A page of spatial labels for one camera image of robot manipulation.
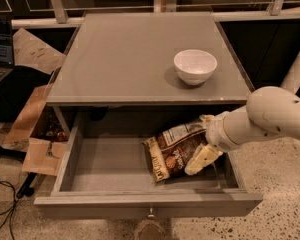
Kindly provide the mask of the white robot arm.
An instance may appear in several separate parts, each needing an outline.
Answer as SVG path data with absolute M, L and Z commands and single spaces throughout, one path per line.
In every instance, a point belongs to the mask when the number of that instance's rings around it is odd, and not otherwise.
M 246 105 L 207 120 L 205 137 L 185 167 L 195 175 L 221 154 L 249 142 L 291 137 L 300 141 L 300 51 L 279 87 L 262 87 L 248 97 Z

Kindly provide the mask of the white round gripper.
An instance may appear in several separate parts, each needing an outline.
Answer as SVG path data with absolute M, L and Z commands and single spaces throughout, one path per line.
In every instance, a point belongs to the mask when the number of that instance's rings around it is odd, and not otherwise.
M 201 121 L 208 123 L 206 139 L 209 144 L 200 144 L 196 148 L 184 169 L 187 175 L 197 174 L 203 168 L 217 160 L 222 155 L 222 152 L 229 152 L 239 148 L 239 145 L 233 142 L 226 133 L 224 126 L 226 115 L 227 112 L 216 116 L 200 115 L 199 118 Z

